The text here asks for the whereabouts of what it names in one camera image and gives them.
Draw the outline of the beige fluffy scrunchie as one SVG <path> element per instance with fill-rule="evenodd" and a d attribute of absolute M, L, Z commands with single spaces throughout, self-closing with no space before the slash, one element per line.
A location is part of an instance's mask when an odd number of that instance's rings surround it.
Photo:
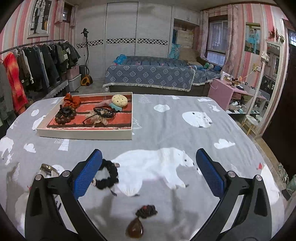
<path fill-rule="evenodd" d="M 102 116 L 98 115 L 95 111 L 91 111 L 90 113 L 88 113 L 86 115 L 86 122 L 87 123 L 91 123 L 93 125 L 97 124 L 97 123 L 101 123 L 103 124 L 104 126 L 107 126 L 108 124 L 108 120 L 107 118 L 103 118 Z"/>

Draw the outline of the white tray red brick liner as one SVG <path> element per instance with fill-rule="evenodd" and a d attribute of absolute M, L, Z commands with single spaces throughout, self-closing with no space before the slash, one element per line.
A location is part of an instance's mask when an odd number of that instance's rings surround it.
<path fill-rule="evenodd" d="M 127 97 L 127 106 L 121 112 L 108 120 L 108 125 L 92 124 L 87 115 L 102 101 L 112 98 L 114 93 L 95 93 L 79 95 L 80 105 L 76 109 L 76 116 L 69 123 L 59 125 L 55 115 L 60 106 L 65 105 L 61 99 L 43 118 L 36 130 L 39 136 L 49 138 L 68 138 L 78 140 L 131 140 L 133 120 L 133 93 L 122 92 Z"/>

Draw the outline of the black plastic hair claw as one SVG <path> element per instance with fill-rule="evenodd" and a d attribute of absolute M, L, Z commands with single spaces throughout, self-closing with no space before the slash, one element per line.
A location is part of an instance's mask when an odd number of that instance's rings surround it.
<path fill-rule="evenodd" d="M 62 106 L 60 105 L 60 110 L 59 112 L 64 116 L 67 117 L 69 115 L 71 115 L 72 113 L 72 108 L 70 106 Z"/>

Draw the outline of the pink fabric hair bow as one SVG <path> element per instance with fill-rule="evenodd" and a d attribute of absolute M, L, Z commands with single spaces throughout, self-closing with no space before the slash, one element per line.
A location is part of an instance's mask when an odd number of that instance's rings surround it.
<path fill-rule="evenodd" d="M 95 104 L 96 108 L 111 108 L 112 100 L 107 99 Z"/>

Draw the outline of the grey polar bear tablecloth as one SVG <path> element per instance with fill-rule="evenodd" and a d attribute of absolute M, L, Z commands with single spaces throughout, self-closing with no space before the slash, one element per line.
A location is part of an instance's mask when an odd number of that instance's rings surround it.
<path fill-rule="evenodd" d="M 273 175 L 252 140 L 218 104 L 206 97 L 134 95 L 132 139 L 90 141 L 43 138 L 33 128 L 58 103 L 58 98 L 35 102 L 1 139 L 1 206 L 19 230 L 24 227 L 29 185 L 43 163 L 72 169 L 94 149 L 104 158 L 135 163 L 127 151 L 146 157 L 161 148 L 176 148 L 193 158 L 203 148 L 226 170 L 240 177 L 263 177 L 270 198 L 272 232 L 284 223 L 284 204 Z M 90 187 L 80 202 L 108 240 L 127 240 L 125 228 L 141 204 L 153 204 L 158 215 L 144 221 L 143 240 L 189 240 L 218 203 L 201 172 L 179 166 L 186 188 L 171 190 L 163 180 L 144 180 L 138 196 Z"/>

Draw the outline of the pineapple plush hair clip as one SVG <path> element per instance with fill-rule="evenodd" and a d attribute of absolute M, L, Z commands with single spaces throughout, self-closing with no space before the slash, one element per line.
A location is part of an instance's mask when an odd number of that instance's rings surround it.
<path fill-rule="evenodd" d="M 128 99 L 121 94 L 116 94 L 111 98 L 111 103 L 109 106 L 116 112 L 121 112 L 125 106 L 128 104 Z"/>

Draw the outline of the amber pendant dark beads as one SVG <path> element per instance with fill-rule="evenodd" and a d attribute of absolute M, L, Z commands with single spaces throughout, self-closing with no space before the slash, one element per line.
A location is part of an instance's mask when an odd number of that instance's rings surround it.
<path fill-rule="evenodd" d="M 141 238 L 144 234 L 144 226 L 140 219 L 147 219 L 157 215 L 158 211 L 154 205 L 144 205 L 135 213 L 136 218 L 127 226 L 125 234 L 129 238 Z"/>

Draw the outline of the white storage box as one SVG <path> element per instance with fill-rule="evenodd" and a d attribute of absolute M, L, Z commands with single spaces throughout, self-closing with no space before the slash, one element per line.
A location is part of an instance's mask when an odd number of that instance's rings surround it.
<path fill-rule="evenodd" d="M 70 91 L 76 91 L 81 86 L 81 74 L 68 80 L 68 86 Z"/>

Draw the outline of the yellow black garment steamer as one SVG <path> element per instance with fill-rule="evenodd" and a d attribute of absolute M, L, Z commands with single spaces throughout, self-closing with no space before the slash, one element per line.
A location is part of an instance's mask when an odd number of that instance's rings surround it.
<path fill-rule="evenodd" d="M 89 60 L 89 47 L 88 47 L 88 30 L 86 28 L 83 29 L 83 32 L 81 34 L 83 34 L 84 38 L 85 38 L 85 46 L 86 46 L 86 60 L 85 60 L 85 75 L 84 77 L 81 79 L 81 85 L 82 86 L 89 86 L 93 83 L 92 77 L 90 76 L 90 70 L 88 68 L 88 60 Z"/>

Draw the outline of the bed with blue patterned cover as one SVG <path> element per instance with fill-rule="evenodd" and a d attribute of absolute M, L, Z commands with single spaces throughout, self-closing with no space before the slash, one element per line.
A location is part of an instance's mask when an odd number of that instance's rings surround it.
<path fill-rule="evenodd" d="M 103 88 L 155 88 L 189 93 L 194 86 L 205 85 L 221 77 L 220 71 L 192 65 L 186 60 L 149 56 L 117 56 L 105 72 Z"/>

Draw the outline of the white framed standing mirror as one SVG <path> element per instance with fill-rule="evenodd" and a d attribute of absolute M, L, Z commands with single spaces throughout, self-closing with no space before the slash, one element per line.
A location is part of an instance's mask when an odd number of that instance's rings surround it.
<path fill-rule="evenodd" d="M 263 130 L 274 101 L 278 80 L 280 77 L 282 62 L 282 47 L 272 41 L 266 41 L 265 50 L 261 54 L 261 70 L 255 94 L 251 99 L 251 105 L 242 121 L 242 127 L 246 134 L 255 136 Z"/>

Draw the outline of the clothes rack with hanging clothes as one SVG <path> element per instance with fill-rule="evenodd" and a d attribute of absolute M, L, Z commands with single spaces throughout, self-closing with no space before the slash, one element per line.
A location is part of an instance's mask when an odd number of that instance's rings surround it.
<path fill-rule="evenodd" d="M 65 94 L 79 74 L 80 54 L 69 42 L 16 46 L 1 58 L 1 125 L 10 126 L 32 103 Z"/>

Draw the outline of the white sliding door wardrobe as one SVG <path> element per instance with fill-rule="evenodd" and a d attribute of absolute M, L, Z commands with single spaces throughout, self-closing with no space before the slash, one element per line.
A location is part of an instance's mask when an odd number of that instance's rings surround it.
<path fill-rule="evenodd" d="M 103 79 L 117 56 L 169 56 L 174 21 L 199 25 L 197 11 L 147 3 L 119 1 L 79 5 L 75 45 L 93 79 Z"/>

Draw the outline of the window with pink curtains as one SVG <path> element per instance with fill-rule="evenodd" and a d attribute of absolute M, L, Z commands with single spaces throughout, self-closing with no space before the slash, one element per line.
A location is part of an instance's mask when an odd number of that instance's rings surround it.
<path fill-rule="evenodd" d="M 198 52 L 202 59 L 234 72 L 238 49 L 238 5 L 201 11 Z"/>

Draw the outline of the framed wall picture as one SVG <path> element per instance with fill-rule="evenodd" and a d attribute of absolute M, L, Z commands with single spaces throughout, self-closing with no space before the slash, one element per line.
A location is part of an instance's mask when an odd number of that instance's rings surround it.
<path fill-rule="evenodd" d="M 49 36 L 50 15 L 53 1 L 34 1 L 29 23 L 28 39 Z"/>

